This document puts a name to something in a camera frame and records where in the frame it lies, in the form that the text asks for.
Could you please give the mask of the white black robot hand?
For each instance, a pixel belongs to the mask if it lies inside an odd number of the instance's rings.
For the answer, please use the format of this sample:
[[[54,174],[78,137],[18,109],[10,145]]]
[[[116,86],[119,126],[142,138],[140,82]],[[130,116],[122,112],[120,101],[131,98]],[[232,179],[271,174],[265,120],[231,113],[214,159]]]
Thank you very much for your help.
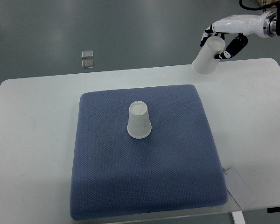
[[[217,36],[225,39],[226,34],[237,36],[228,44],[225,50],[214,56],[215,59],[225,60],[237,55],[247,44],[248,36],[255,34],[261,38],[273,37],[276,35],[277,14],[266,12],[261,15],[232,15],[212,23],[203,33],[200,46],[206,41]]]

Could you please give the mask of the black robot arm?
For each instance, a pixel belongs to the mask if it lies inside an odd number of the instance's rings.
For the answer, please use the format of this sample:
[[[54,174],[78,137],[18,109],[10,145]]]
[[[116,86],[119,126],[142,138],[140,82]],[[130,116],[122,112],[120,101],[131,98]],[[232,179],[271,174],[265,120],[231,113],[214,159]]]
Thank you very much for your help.
[[[261,35],[264,37],[280,36],[280,0],[258,0],[259,7],[246,6],[242,0],[239,5],[249,11],[262,11]]]

